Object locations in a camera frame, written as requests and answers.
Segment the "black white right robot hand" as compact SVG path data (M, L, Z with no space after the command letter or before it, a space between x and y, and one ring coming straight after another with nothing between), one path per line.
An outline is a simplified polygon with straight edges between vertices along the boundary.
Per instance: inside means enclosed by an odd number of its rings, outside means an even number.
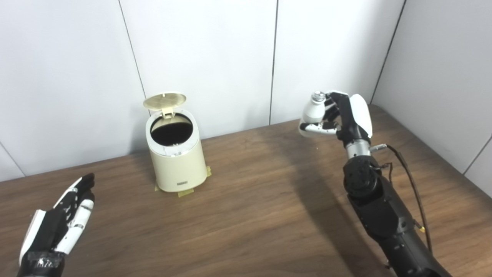
M367 102L359 94L339 91L312 93L304 106L298 126L302 136L335 135L344 147L372 138L372 123Z

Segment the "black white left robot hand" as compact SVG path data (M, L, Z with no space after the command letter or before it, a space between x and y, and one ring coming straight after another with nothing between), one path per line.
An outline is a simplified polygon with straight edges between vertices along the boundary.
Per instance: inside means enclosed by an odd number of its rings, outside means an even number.
M37 209L19 255L18 277L60 277L93 212L95 174L77 179L52 209Z

